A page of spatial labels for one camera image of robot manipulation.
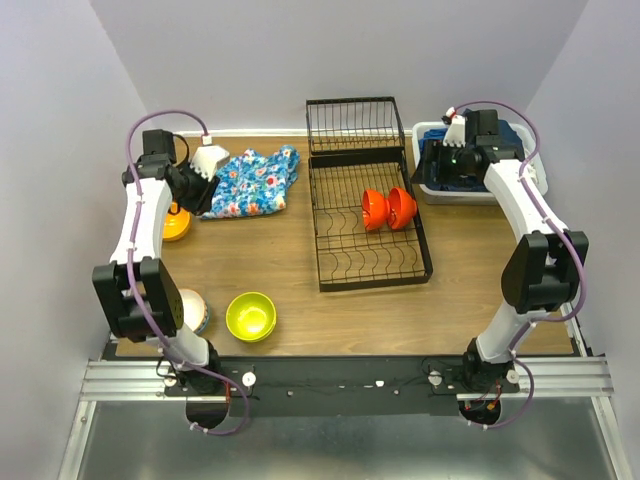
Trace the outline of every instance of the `lime green bowl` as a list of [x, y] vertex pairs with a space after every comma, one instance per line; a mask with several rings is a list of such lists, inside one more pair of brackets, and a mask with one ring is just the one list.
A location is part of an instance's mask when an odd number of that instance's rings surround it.
[[259, 342], [276, 327], [276, 307], [269, 297], [247, 292], [233, 299], [227, 308], [227, 328], [243, 342]]

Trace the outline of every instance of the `wall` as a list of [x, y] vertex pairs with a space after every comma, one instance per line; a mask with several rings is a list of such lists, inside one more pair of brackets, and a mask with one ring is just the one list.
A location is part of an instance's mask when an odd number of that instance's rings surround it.
[[411, 128], [479, 97], [525, 108], [586, 0], [91, 3], [149, 111], [304, 128], [307, 98], [392, 94]]
[[91, 270], [116, 244], [124, 136], [145, 110], [83, 0], [3, 2], [0, 57], [0, 478], [42, 480], [107, 337]]
[[[607, 354], [629, 454], [640, 452], [639, 16], [637, 2], [591, 0], [528, 108], [543, 139], [549, 202], [589, 236], [579, 318]], [[640, 475], [640, 459], [628, 457]]]

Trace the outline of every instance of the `floral cloth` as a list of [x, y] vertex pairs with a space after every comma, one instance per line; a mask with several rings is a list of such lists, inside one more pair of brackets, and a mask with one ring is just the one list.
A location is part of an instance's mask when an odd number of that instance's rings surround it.
[[211, 211], [202, 218], [265, 215], [287, 206], [287, 190], [298, 178], [300, 154], [285, 145], [269, 157], [248, 149], [234, 157], [216, 175], [220, 183], [211, 200]]

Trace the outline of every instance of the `wooden tabletop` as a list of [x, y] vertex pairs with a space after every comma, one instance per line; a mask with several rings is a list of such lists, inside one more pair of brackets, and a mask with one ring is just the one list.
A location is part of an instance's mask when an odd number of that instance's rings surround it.
[[[197, 141], [189, 139], [193, 147]], [[212, 308], [202, 333], [222, 355], [460, 354], [489, 324], [502, 301], [500, 275], [515, 246], [497, 206], [431, 206], [416, 189], [434, 266], [429, 283], [320, 293], [306, 137], [218, 138], [232, 155], [269, 155], [285, 144], [301, 155], [286, 210], [267, 216], [195, 220], [162, 259], [179, 288], [199, 292]], [[184, 150], [179, 146], [178, 156]], [[412, 169], [413, 156], [407, 150]], [[247, 291], [267, 294], [277, 326], [246, 344], [228, 332], [227, 306]], [[570, 353], [566, 328], [541, 324], [523, 353]], [[120, 355], [155, 352], [121, 340]]]

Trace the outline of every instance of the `black wire dish rack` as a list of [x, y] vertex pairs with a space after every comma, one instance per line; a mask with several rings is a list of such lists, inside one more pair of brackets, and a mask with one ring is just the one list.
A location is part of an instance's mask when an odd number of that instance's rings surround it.
[[362, 194], [415, 198], [393, 97], [307, 100], [309, 181], [320, 291], [426, 283], [433, 273], [418, 213], [402, 230], [367, 232]]

